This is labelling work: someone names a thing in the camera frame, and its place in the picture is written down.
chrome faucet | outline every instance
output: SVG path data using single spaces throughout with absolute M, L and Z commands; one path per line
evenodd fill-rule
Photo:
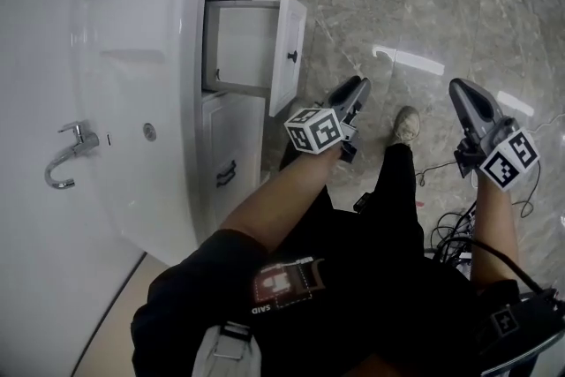
M 84 153 L 90 151 L 93 147 L 100 144 L 98 136 L 88 130 L 88 123 L 86 121 L 76 121 L 64 125 L 59 132 L 72 130 L 74 138 L 77 142 L 65 148 L 55 156 L 47 168 L 45 169 L 45 182 L 54 189 L 69 189 L 74 186 L 74 179 L 65 179 L 65 181 L 56 181 L 51 177 L 51 171 L 61 165 L 61 163 L 68 161 L 72 157 L 79 157 Z

sneaker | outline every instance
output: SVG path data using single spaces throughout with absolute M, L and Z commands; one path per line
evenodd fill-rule
M 407 105 L 396 115 L 395 128 L 388 144 L 390 147 L 403 143 L 411 147 L 412 141 L 420 134 L 420 115 L 416 109 Z

marble floor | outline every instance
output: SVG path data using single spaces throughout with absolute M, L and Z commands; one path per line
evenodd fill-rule
M 455 77 L 474 80 L 495 95 L 514 96 L 525 107 L 502 107 L 530 129 L 564 111 L 565 0 L 300 2 L 308 8 L 300 97 L 308 103 L 319 100 L 354 74 L 373 83 L 358 119 L 358 157 L 352 165 L 340 164 L 329 184 L 336 207 L 351 210 L 362 193 L 373 189 L 392 121 L 405 104 L 421 112 L 416 169 L 452 160 L 463 137 L 448 98 L 448 83 Z M 263 162 L 269 170 L 276 169 L 283 152 L 286 115 L 266 123 Z M 542 164 L 535 210 L 521 219 L 515 207 L 521 264 L 541 283 L 564 292 L 565 118 L 534 137 Z M 536 176 L 533 170 L 519 183 L 514 200 L 527 196 Z M 426 233 L 441 214 L 465 210 L 475 196 L 469 179 L 461 179 L 454 165 L 427 173 L 426 185 L 417 191 Z

person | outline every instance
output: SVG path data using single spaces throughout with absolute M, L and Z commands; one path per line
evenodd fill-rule
M 419 114 L 404 107 L 361 213 L 333 209 L 326 182 L 335 146 L 300 155 L 220 229 L 150 286 L 132 322 L 138 376 L 189 375 L 203 337 L 248 326 L 260 374 L 480 375 L 473 327 L 518 301 L 515 276 L 472 250 L 471 280 L 424 256 L 411 143 Z M 475 238 L 517 261 L 508 193 L 479 173 Z

cabinet handle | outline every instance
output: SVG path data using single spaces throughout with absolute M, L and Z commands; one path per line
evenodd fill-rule
M 296 50 L 292 54 L 289 52 L 289 55 L 287 55 L 286 57 L 296 63 L 298 59 L 298 52 Z
M 215 179 L 216 179 L 215 186 L 216 187 L 222 187 L 223 185 L 227 185 L 228 182 L 231 181 L 235 177 L 236 167 L 237 167 L 236 161 L 235 160 L 231 161 L 230 167 L 227 170 L 225 170 L 224 172 L 218 173 L 215 176 Z

